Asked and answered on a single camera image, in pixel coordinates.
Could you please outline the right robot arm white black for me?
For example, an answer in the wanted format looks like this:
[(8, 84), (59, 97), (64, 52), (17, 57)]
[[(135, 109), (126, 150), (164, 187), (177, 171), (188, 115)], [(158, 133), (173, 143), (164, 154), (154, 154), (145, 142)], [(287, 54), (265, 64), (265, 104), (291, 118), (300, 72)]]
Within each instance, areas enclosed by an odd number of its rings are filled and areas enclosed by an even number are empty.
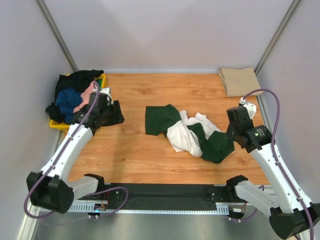
[(266, 175), (273, 194), (254, 186), (246, 177), (231, 178), (225, 196), (231, 202), (242, 199), (263, 213), (277, 236), (283, 240), (315, 238), (313, 227), (320, 221), (320, 205), (313, 203), (293, 178), (283, 161), (272, 133), (264, 126), (254, 126), (256, 106), (246, 103), (226, 111), (228, 128), (225, 136), (245, 149)]

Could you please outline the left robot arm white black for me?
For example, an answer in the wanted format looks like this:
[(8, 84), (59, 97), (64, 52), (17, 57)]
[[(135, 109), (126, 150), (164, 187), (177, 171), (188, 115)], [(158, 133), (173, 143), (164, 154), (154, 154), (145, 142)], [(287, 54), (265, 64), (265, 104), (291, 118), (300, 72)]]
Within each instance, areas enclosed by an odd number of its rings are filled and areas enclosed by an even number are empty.
[(99, 201), (105, 196), (102, 176), (87, 173), (81, 179), (69, 181), (73, 165), (81, 151), (101, 127), (124, 122), (120, 102), (113, 100), (110, 88), (94, 90), (89, 103), (78, 111), (68, 132), (51, 159), (39, 172), (30, 172), (26, 178), (26, 202), (56, 212), (66, 213), (75, 200), (91, 197)]

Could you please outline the green and white raglan t-shirt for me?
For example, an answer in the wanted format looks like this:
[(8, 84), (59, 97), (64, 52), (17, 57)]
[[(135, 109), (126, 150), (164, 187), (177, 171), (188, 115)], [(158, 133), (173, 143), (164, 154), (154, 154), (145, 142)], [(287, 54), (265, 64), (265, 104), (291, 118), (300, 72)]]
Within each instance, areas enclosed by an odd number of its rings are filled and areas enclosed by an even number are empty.
[(186, 110), (178, 111), (171, 104), (145, 108), (145, 133), (163, 134), (177, 153), (189, 152), (214, 164), (220, 164), (235, 151), (233, 141), (206, 115), (198, 112), (188, 117)]

